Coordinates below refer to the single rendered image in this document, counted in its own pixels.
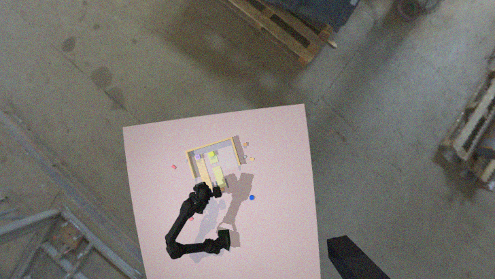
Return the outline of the pale yellow flat strip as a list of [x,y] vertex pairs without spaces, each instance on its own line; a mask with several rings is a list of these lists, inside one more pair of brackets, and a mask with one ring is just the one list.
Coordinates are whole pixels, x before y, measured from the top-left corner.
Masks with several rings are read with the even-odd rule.
[[218,172],[218,173],[215,173],[214,175],[215,175],[215,177],[216,177],[216,180],[217,180],[217,182],[218,182],[218,186],[219,186],[220,188],[222,188],[222,187],[226,186],[226,182],[225,182],[224,176],[223,176],[223,174],[222,174],[222,172],[221,172],[221,171],[220,171],[220,172]]

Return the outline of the tan speckled strip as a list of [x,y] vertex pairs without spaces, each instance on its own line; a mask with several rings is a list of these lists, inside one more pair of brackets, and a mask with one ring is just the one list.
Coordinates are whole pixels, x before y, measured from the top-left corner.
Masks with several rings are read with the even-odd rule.
[[212,186],[212,183],[211,183],[211,180],[210,180],[209,175],[202,176],[202,177],[201,177],[201,179],[202,179],[202,182],[205,182],[205,183],[206,183],[206,185],[208,185],[208,186],[209,186],[209,188],[210,188],[211,190],[213,190],[213,186]]

